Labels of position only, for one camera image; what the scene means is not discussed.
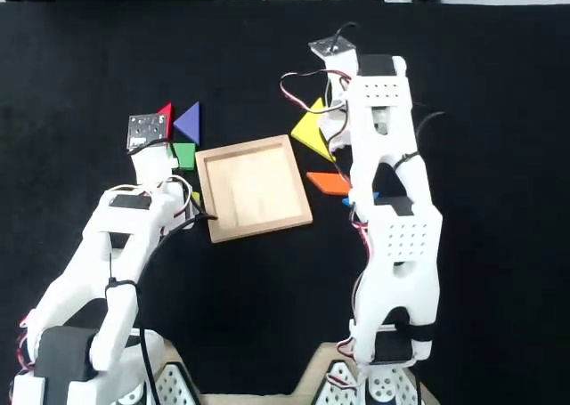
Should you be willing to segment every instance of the yellow piece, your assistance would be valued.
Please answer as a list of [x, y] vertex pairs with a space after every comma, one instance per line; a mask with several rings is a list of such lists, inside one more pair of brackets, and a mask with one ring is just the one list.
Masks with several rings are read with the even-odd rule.
[[[322, 105], [322, 98], [319, 98], [311, 107], [311, 109], [324, 109]], [[321, 131], [319, 129], [320, 114], [306, 113], [303, 118], [291, 131], [291, 136], [297, 141], [302, 142], [312, 151], [316, 151], [327, 160], [333, 161], [330, 158], [327, 144], [322, 140]]]

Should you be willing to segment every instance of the table surface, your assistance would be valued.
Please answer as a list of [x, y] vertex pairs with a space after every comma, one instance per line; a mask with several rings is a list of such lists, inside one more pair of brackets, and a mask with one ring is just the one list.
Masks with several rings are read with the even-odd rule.
[[[202, 149], [288, 133], [302, 113], [280, 75], [320, 68], [306, 43], [346, 20], [361, 25], [346, 32], [359, 51], [402, 55], [413, 99], [448, 113], [420, 142], [444, 216], [423, 381], [452, 404], [557, 393], [570, 7], [368, 2], [0, 6], [0, 385], [16, 370], [17, 320], [66, 266], [102, 191], [134, 180], [128, 115], [200, 101]], [[293, 88], [314, 101], [323, 85]], [[293, 149], [301, 172], [332, 172]], [[304, 182], [313, 224], [217, 245], [197, 226], [142, 280], [145, 321], [203, 392], [290, 393], [317, 346], [347, 334], [364, 251], [340, 199]]]

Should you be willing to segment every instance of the wooden frame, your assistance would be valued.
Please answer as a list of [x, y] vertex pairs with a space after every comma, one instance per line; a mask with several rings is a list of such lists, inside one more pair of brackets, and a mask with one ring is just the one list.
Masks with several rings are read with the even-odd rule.
[[196, 153], [213, 243], [313, 221], [287, 135]]

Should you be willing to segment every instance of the blue triangle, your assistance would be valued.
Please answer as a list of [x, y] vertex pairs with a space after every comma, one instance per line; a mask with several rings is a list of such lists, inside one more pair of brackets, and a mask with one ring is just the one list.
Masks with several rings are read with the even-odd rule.
[[175, 128], [200, 145], [200, 103], [196, 102], [175, 121]]
[[[374, 191], [374, 194], [373, 194], [374, 200], [376, 200], [379, 195], [380, 195], [380, 193], [378, 193], [377, 191]], [[347, 206], [347, 207], [350, 207], [350, 202], [348, 201], [348, 198], [343, 198], [343, 199], [342, 199], [342, 204], [345, 205], [345, 206]]]

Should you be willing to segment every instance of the red triangle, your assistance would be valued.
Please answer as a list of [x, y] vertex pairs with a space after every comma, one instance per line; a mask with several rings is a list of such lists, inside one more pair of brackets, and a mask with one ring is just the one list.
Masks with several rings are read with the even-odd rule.
[[324, 194], [347, 196], [350, 191], [350, 185], [340, 174], [307, 172], [306, 176]]
[[167, 138], [170, 139], [172, 137], [172, 116], [173, 116], [173, 108], [172, 102], [169, 102], [165, 105], [162, 109], [157, 112], [157, 114], [166, 114], [167, 115]]

